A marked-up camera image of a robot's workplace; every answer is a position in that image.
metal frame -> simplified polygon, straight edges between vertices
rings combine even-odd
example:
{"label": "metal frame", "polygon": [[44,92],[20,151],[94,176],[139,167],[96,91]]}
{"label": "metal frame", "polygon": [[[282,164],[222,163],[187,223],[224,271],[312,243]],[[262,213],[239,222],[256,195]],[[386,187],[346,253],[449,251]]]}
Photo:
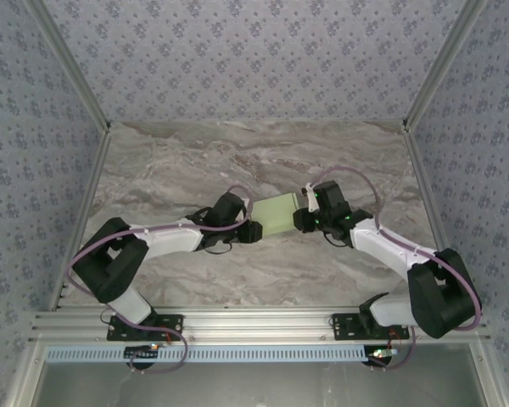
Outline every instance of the metal frame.
{"label": "metal frame", "polygon": [[[178,363],[183,347],[164,346],[135,358],[133,362]],[[125,363],[125,347],[120,344],[48,346],[47,363]],[[188,347],[188,363],[279,363],[279,362],[367,362],[362,345],[192,345]]]}
{"label": "metal frame", "polygon": [[[448,244],[445,231],[433,200],[426,173],[419,158],[417,145],[409,131],[405,131],[406,145],[417,176],[421,194],[433,234],[439,248]],[[81,244],[81,237],[87,223],[88,210],[92,204],[103,163],[109,147],[110,136],[106,133],[98,150],[83,205],[78,216],[76,230],[70,239],[66,258],[73,256]],[[56,286],[50,309],[36,315],[29,337],[29,347],[20,361],[20,368],[8,395],[7,406],[31,405],[45,357],[49,347],[89,348],[107,344],[107,326],[99,316],[102,306],[57,306],[63,288],[62,279]],[[333,339],[330,316],[336,313],[358,312],[356,307],[162,307],[160,313],[174,313],[185,316],[183,334],[193,346],[275,346],[339,348],[342,342]],[[486,326],[474,332],[450,332],[436,340],[422,331],[417,331],[417,343],[425,344],[470,344],[474,365],[489,407],[509,407],[509,392],[503,379],[502,370],[489,344],[490,335]],[[351,341],[350,345],[384,344],[384,341]],[[115,347],[125,346],[115,343]]]}
{"label": "metal frame", "polygon": [[[29,341],[46,345],[101,344],[108,327],[100,321],[103,307],[68,307],[36,315]],[[343,344],[333,339],[332,314],[355,313],[356,307],[162,307],[156,311],[184,316],[183,336],[192,345],[317,345]],[[433,339],[417,330],[417,343],[475,343],[490,339],[486,326],[471,332],[449,332]],[[146,342],[128,343],[132,346]],[[347,341],[347,344],[386,344]]]}
{"label": "metal frame", "polygon": [[455,56],[460,52],[469,31],[487,2],[488,0],[466,0],[464,2],[407,112],[406,126],[408,131],[415,129],[428,105],[432,102],[435,91],[447,74]]}
{"label": "metal frame", "polygon": [[62,69],[70,79],[70,82],[76,90],[79,98],[87,108],[94,124],[100,131],[105,131],[108,127],[107,120],[103,114],[98,100],[92,92],[87,79],[81,72],[79,64],[74,55],[66,45],[66,41],[60,34],[60,30],[49,13],[48,7],[43,0],[25,0],[25,5],[32,14],[36,24],[40,28],[43,37],[47,40],[49,47],[62,65]]}
{"label": "metal frame", "polygon": [[[125,343],[106,342],[108,327],[100,321],[102,306],[71,306],[60,308],[58,311],[41,312],[36,315],[35,323],[30,332],[29,346],[24,352],[20,368],[14,379],[12,391],[9,394],[9,407],[29,406],[36,397],[36,390],[45,358],[49,349],[76,350],[103,346],[117,350]],[[267,349],[333,349],[343,350],[344,346],[386,344],[385,341],[350,341],[346,345],[333,339],[333,329],[330,317],[335,313],[357,312],[356,307],[164,307],[158,308],[160,313],[174,313],[185,316],[183,335],[194,346],[201,348],[233,347],[265,347]],[[484,350],[484,344],[490,340],[486,326],[481,326],[473,332],[450,332],[445,337],[436,340],[424,332],[417,330],[417,344],[453,344],[472,343]],[[128,343],[135,346],[140,343]],[[498,393],[501,379],[491,368],[487,356],[482,354],[484,363],[479,355],[474,354],[478,374],[483,385],[485,397],[489,407],[502,407],[505,398],[493,396]]]}

green object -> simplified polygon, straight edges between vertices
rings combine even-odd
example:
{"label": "green object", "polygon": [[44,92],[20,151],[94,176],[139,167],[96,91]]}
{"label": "green object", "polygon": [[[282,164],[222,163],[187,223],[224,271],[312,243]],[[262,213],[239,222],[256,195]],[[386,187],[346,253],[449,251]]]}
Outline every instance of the green object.
{"label": "green object", "polygon": [[262,225],[262,236],[275,235],[294,229],[293,214],[299,209],[295,193],[256,201],[251,220]]}

marble surface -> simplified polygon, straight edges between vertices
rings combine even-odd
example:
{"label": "marble surface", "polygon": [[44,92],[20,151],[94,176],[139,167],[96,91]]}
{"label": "marble surface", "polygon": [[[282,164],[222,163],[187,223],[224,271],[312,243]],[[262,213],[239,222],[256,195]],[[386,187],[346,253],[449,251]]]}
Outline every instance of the marble surface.
{"label": "marble surface", "polygon": [[[85,239],[108,218],[159,224],[214,202],[233,183],[257,198],[299,192],[334,164],[366,173],[384,199],[382,222],[433,247],[403,136],[364,122],[113,124]],[[375,209],[364,181],[335,173],[353,208]],[[351,305],[406,284],[370,256],[319,233],[290,231],[221,256],[170,254],[143,263],[134,281],[152,304]],[[90,304],[66,290],[61,304]]]}

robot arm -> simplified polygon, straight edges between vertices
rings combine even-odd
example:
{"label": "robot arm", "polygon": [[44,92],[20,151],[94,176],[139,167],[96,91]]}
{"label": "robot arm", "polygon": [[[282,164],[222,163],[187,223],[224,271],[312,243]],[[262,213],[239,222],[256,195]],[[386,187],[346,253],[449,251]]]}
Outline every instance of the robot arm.
{"label": "robot arm", "polygon": [[[313,188],[308,184],[303,192],[308,199],[307,208],[298,209],[295,199],[295,204],[284,210],[275,205],[261,204],[259,207],[271,211],[274,216],[279,214],[292,218],[296,229],[303,233],[320,231],[326,238],[331,235],[335,241],[342,242],[343,247],[370,254],[408,281],[409,295],[382,293],[360,306],[361,321],[368,333],[380,326],[418,325],[428,335],[437,338],[474,315],[471,297],[453,276],[416,250],[404,250],[382,236],[373,216],[362,209],[352,211],[334,181]],[[155,311],[131,287],[140,264],[145,259],[173,252],[204,250],[218,242],[255,243],[262,238],[261,223],[247,220],[239,227],[223,227],[234,225],[245,216],[245,212],[243,200],[227,192],[214,207],[201,209],[179,220],[176,226],[161,231],[129,226],[121,218],[114,218],[103,225],[85,248],[116,232],[131,229],[142,232],[95,248],[74,264],[73,269],[100,303],[108,304],[134,324],[154,326]],[[212,230],[199,230],[207,226]],[[465,265],[453,250],[447,248],[436,252],[419,247],[388,229],[385,231],[391,237],[452,265],[473,287]],[[118,253],[114,255],[109,252],[110,249]]]}
{"label": "robot arm", "polygon": [[100,245],[72,268],[98,302],[109,305],[134,324],[152,326],[156,316],[153,308],[131,286],[141,263],[164,254],[205,250],[218,242],[257,242],[262,238],[262,226],[258,222],[247,220],[239,227],[223,230],[242,218],[245,211],[243,200],[227,192],[214,207],[201,209],[176,222],[176,226],[172,224],[160,231],[149,231],[146,226],[128,225],[121,218],[113,218],[100,228],[81,251],[117,232],[143,232]]}
{"label": "robot arm", "polygon": [[[431,337],[439,338],[475,315],[472,298],[465,287],[447,270],[423,254],[450,265],[472,288],[473,283],[460,255],[447,248],[436,252],[421,247],[383,226],[376,225],[365,210],[352,211],[335,181],[310,184],[302,190],[307,208],[294,213],[294,225],[303,233],[321,231],[344,247],[370,254],[396,271],[409,286],[409,295],[379,294],[360,307],[365,328],[378,326],[420,326]],[[405,250],[383,236],[414,248]]]}

wall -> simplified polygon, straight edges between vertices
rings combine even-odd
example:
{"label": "wall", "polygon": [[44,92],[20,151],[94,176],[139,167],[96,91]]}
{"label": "wall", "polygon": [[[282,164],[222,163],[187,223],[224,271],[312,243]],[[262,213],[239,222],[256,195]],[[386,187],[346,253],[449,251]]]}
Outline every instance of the wall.
{"label": "wall", "polygon": [[489,1],[415,134],[509,376],[509,0]]}
{"label": "wall", "polygon": [[99,134],[21,0],[0,1],[0,404],[46,309]]}
{"label": "wall", "polygon": [[109,120],[405,116],[462,0],[47,0]]}

